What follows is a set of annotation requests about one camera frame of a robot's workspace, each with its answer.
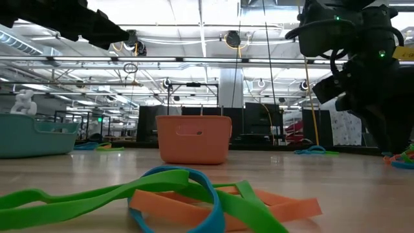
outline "orange rubber band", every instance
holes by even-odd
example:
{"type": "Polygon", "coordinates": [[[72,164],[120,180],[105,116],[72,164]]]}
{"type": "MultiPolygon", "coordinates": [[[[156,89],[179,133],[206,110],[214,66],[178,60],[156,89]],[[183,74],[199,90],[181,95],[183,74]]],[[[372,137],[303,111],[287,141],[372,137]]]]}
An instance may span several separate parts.
{"type": "MultiPolygon", "coordinates": [[[[239,194],[234,186],[217,188],[230,194],[239,194]]],[[[322,214],[318,200],[293,199],[271,194],[262,190],[254,190],[255,194],[266,205],[273,216],[280,222],[293,221],[322,214]]],[[[191,204],[200,201],[181,196],[174,192],[153,193],[136,190],[129,204],[130,208],[145,212],[151,216],[170,220],[190,227],[199,225],[211,212],[209,208],[191,204]]],[[[226,231],[245,230],[248,227],[237,218],[224,213],[226,231]]]]}

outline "teal basket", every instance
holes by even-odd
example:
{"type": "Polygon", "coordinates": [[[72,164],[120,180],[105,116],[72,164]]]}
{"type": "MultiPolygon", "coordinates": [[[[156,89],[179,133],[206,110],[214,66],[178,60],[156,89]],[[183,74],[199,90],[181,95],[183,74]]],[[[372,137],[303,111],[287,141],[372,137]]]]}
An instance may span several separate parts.
{"type": "Polygon", "coordinates": [[[0,159],[69,153],[78,126],[78,123],[36,122],[31,116],[0,114],[0,159]]]}

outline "red object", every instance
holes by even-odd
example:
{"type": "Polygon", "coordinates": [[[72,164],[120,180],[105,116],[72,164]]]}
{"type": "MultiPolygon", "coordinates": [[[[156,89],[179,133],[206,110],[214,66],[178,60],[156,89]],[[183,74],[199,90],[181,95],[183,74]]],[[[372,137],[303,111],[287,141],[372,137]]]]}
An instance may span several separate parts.
{"type": "Polygon", "coordinates": [[[158,145],[166,163],[220,164],[232,136],[227,116],[157,116],[158,145]]]}

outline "ceiling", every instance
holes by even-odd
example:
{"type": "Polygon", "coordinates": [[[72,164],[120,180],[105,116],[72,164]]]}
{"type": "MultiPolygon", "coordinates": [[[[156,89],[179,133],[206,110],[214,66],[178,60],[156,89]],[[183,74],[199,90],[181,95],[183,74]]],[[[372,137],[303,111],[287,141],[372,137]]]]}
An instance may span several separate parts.
{"type": "MultiPolygon", "coordinates": [[[[241,40],[248,44],[241,49],[242,58],[262,58],[272,59],[293,59],[299,65],[289,63],[274,65],[272,75],[268,64],[250,65],[249,63],[240,65],[239,68],[245,79],[245,101],[252,102],[257,98],[251,95],[272,94],[271,80],[274,81],[274,92],[281,96],[304,96],[299,86],[306,78],[305,66],[300,61],[303,56],[300,54],[299,44],[293,41],[286,41],[285,34],[298,26],[298,8],[296,1],[279,1],[280,5],[276,10],[269,10],[266,17],[263,12],[239,18],[237,16],[237,0],[89,0],[88,7],[91,10],[100,9],[108,15],[109,19],[120,25],[121,28],[135,29],[138,37],[144,42],[149,57],[196,57],[196,58],[236,58],[237,50],[229,48],[221,39],[229,30],[240,30],[241,40]]],[[[391,1],[392,3],[404,3],[404,1],[391,1]]],[[[400,13],[393,19],[393,26],[399,30],[412,27],[414,13],[400,13]]],[[[62,56],[132,56],[133,51],[128,51],[122,47],[121,43],[115,43],[109,50],[103,50],[88,44],[84,39],[77,42],[59,38],[56,32],[43,28],[26,21],[18,21],[12,32],[31,43],[35,47],[52,47],[61,52],[62,56]]],[[[410,36],[411,31],[405,31],[405,36],[410,36]]],[[[1,55],[26,56],[16,49],[0,44],[1,55]]],[[[138,72],[127,74],[123,70],[125,63],[99,63],[85,62],[75,63],[65,61],[61,67],[44,65],[40,62],[13,61],[19,69],[30,71],[20,72],[23,74],[18,81],[53,81],[53,82],[76,82],[84,80],[94,83],[131,83],[134,79],[143,86],[110,86],[91,85],[83,88],[75,86],[55,85],[49,86],[50,90],[56,92],[75,92],[75,93],[99,93],[102,90],[112,93],[123,93],[123,97],[132,100],[138,105],[153,105],[166,102],[165,96],[153,96],[154,93],[165,93],[162,88],[162,81],[169,78],[175,83],[199,82],[199,83],[218,83],[222,64],[205,63],[160,63],[140,62],[138,72]],[[91,68],[84,69],[82,65],[90,65],[91,68]]],[[[6,63],[1,68],[8,68],[6,63]]],[[[234,64],[229,64],[226,68],[233,68],[234,64]]],[[[10,72],[1,69],[3,76],[10,72]]],[[[315,65],[310,66],[309,79],[311,83],[326,78],[330,75],[329,66],[315,65]]],[[[12,81],[16,76],[7,76],[12,81]]],[[[214,104],[215,90],[205,87],[181,87],[175,94],[196,94],[191,97],[181,98],[178,105],[187,104],[214,104]]],[[[86,97],[62,94],[69,100],[69,105],[88,106],[80,102],[71,100],[87,99],[96,102],[100,106],[123,106],[121,102],[108,102],[104,95],[88,95],[86,97]]],[[[285,105],[294,105],[303,98],[287,98],[285,105]]],[[[260,98],[262,102],[273,102],[273,98],[260,98]]]]}

